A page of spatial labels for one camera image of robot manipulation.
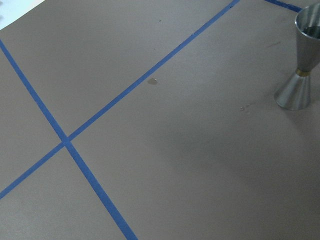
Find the steel double jigger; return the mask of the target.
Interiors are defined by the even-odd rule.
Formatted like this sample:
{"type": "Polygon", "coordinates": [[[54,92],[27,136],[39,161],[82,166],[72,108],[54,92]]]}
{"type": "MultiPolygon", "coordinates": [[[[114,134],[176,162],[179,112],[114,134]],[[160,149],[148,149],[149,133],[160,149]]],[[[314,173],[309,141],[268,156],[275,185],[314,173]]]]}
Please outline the steel double jigger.
{"type": "Polygon", "coordinates": [[[274,100],[284,109],[297,111],[311,103],[311,72],[320,63],[320,4],[303,8],[294,24],[296,70],[275,92],[274,100]]]}

